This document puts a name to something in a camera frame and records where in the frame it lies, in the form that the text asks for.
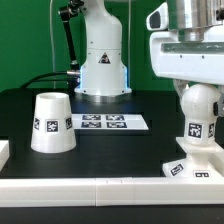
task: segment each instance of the robot logo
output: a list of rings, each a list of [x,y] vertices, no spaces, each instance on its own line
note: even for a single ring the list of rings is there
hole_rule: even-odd
[[[188,136],[194,137],[194,138],[201,138],[202,137],[202,125],[189,123]]]
[[[99,60],[99,63],[100,64],[110,64],[110,60],[109,60],[106,52],[103,54],[103,56]]]

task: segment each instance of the black table surface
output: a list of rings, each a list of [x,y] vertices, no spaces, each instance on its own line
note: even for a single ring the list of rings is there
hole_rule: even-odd
[[[36,94],[52,90],[10,89],[0,93],[0,140],[8,139],[5,178],[161,177],[164,162],[185,157],[175,138],[183,136],[184,115],[175,92],[136,91],[118,103],[70,97],[76,114],[141,114],[149,130],[75,130],[77,146],[60,154],[31,149]],[[224,121],[216,142],[224,145]],[[1,208],[4,223],[223,223],[223,205]]]

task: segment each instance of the white block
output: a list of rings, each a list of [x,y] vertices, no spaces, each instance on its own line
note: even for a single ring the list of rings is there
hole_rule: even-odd
[[[9,158],[9,141],[0,141],[0,171]]]
[[[224,179],[135,178],[136,205],[222,204]]]
[[[0,180],[0,207],[95,206],[95,179]]]
[[[96,206],[132,204],[132,178],[96,179]]]
[[[224,152],[220,151],[212,154],[209,161],[224,176]]]

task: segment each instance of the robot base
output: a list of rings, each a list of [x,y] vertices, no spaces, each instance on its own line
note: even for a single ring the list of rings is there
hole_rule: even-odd
[[[191,145],[184,138],[176,140],[187,153],[187,158],[163,164],[163,172],[167,177],[222,177],[215,164],[209,163],[212,154],[223,151],[217,143],[202,147]]]
[[[212,164],[208,163],[206,167],[203,166],[202,168],[196,164],[191,164],[188,159],[163,164],[163,172],[166,177],[222,177],[222,175],[215,170]]]
[[[116,103],[129,100],[131,98],[131,89],[127,89],[123,94],[114,96],[89,95],[75,91],[75,98],[95,103]]]

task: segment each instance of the green wall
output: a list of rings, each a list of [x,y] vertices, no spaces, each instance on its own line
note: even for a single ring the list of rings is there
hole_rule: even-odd
[[[53,27],[56,49],[56,70],[69,69],[69,56],[58,9],[67,0],[54,0]],[[173,90],[172,81],[157,78],[150,64],[149,36],[146,17],[163,1],[137,0],[132,3],[131,25],[131,88],[135,90]],[[123,25],[122,60],[128,64],[128,3],[106,2],[109,12]],[[51,72],[51,42],[49,26],[50,0],[0,3],[0,91],[17,88],[29,79]],[[78,60],[85,60],[85,25],[82,15],[71,21]],[[32,87],[53,87],[53,83]]]

